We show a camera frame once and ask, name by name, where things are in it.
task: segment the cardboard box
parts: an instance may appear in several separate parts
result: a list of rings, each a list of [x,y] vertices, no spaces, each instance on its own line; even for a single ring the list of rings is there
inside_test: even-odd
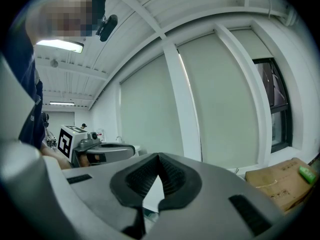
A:
[[[299,173],[299,166],[316,175],[312,184]],[[268,195],[283,211],[302,202],[318,178],[316,171],[298,158],[245,173],[246,181]]]
[[[314,190],[315,190],[315,185],[313,185],[313,187],[311,188],[311,190],[306,194],[305,197],[302,198],[301,202],[299,204],[296,204],[295,206],[293,206],[292,208],[290,208],[289,210],[286,210],[284,212],[284,214],[290,213],[291,211],[293,211],[294,209],[296,209],[297,207],[299,207],[299,205],[305,205],[308,200],[310,199],[310,197],[312,196]]]

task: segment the roller blind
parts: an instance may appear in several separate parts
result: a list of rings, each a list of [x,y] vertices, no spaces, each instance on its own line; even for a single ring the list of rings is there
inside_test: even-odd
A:
[[[123,140],[142,153],[183,156],[173,87],[164,55],[151,61],[121,84]]]
[[[61,125],[75,125],[75,113],[74,112],[46,112],[49,115],[49,131],[59,138]]]
[[[252,30],[234,30],[231,33],[239,40],[252,60],[273,58],[268,48]]]
[[[248,83],[216,34],[178,47],[198,115],[202,160],[224,168],[258,158],[258,119]]]

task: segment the black rubber pad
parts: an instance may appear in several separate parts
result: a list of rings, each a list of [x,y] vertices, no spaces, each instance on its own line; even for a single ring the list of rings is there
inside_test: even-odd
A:
[[[229,200],[255,236],[272,226],[243,195],[233,195]]]

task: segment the black window frame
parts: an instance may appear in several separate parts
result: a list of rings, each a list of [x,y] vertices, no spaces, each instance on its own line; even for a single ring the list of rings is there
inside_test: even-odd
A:
[[[259,59],[253,59],[252,61],[255,65],[262,64],[262,63],[270,64],[271,70],[273,71],[275,77],[278,79],[277,83],[279,85],[280,92],[284,96],[284,104],[274,105],[273,103],[273,105],[270,105],[271,114],[280,112],[280,116],[281,116],[281,133],[282,133],[281,142],[271,146],[271,153],[274,153],[286,147],[292,146],[293,121],[292,121],[292,112],[291,112],[288,90],[287,90],[284,78],[274,58],[259,58]]]

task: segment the navy shirt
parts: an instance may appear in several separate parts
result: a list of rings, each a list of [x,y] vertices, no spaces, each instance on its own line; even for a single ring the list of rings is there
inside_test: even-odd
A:
[[[39,81],[36,85],[34,47],[27,35],[23,19],[12,25],[1,50],[16,79],[35,102],[20,132],[19,140],[40,149],[45,137],[41,116],[43,84]]]

